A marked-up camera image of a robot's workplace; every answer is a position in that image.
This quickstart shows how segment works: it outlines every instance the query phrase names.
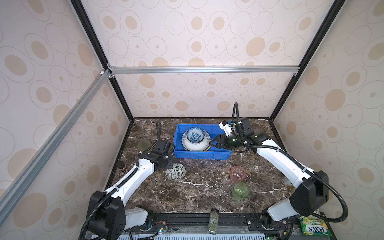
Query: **wallpaper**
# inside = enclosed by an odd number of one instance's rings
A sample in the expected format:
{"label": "wallpaper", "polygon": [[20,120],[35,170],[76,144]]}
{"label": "wallpaper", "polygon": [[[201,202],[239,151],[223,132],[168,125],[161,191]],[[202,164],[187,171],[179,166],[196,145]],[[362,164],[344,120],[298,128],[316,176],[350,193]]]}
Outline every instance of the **wallpaper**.
{"label": "wallpaper", "polygon": [[[384,1],[352,0],[300,78],[275,125],[295,158],[323,170],[349,216],[340,240],[384,230]],[[321,208],[339,217],[336,197]]]}
{"label": "wallpaper", "polygon": [[112,66],[298,65],[333,0],[82,0]]}
{"label": "wallpaper", "polygon": [[100,68],[67,1],[0,1],[0,196]]}
{"label": "wallpaper", "polygon": [[0,227],[0,240],[75,240],[90,196],[103,191],[128,119],[103,84]]}
{"label": "wallpaper", "polygon": [[134,117],[269,117],[293,73],[116,74]]}

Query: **cup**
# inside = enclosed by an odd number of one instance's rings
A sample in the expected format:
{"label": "cup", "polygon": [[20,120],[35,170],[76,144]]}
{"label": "cup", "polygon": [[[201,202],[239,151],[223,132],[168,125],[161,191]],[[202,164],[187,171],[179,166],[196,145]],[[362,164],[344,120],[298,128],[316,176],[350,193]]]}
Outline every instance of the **cup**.
{"label": "cup", "polygon": [[231,182],[232,183],[238,183],[245,179],[245,176],[247,175],[247,172],[243,167],[240,166],[234,166],[231,169]]}
{"label": "cup", "polygon": [[242,201],[249,196],[249,186],[243,182],[238,182],[233,187],[232,196],[235,200]]}

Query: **white plate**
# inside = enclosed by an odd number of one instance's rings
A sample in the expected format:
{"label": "white plate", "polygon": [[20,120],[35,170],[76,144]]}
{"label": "white plate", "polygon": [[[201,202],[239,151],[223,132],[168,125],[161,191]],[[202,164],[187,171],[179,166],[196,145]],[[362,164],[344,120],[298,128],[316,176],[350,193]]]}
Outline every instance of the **white plate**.
{"label": "white plate", "polygon": [[206,130],[202,129],[204,132],[204,139],[203,141],[199,142],[198,144],[191,143],[187,138],[187,131],[183,134],[181,137],[181,143],[183,144],[183,147],[188,151],[193,152],[201,152],[206,151],[209,148],[209,143],[211,142],[211,136],[207,133]]}

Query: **green candy package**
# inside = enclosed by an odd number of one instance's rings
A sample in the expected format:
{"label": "green candy package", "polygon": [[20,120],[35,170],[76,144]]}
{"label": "green candy package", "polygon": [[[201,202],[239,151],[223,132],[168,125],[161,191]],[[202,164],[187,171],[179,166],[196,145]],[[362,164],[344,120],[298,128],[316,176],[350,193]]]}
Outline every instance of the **green candy package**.
{"label": "green candy package", "polygon": [[332,234],[328,230],[328,227],[323,219],[319,219],[312,215],[309,215],[308,217],[299,217],[299,219],[301,223],[301,230],[304,235],[332,237]]}

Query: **stack of dishes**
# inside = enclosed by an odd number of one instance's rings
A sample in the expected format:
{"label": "stack of dishes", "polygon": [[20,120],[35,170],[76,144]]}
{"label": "stack of dishes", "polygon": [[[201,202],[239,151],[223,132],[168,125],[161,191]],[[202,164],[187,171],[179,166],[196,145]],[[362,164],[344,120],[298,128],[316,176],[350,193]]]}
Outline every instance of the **stack of dishes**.
{"label": "stack of dishes", "polygon": [[211,137],[199,127],[192,127],[181,137],[183,147],[188,151],[201,152],[209,149]]}

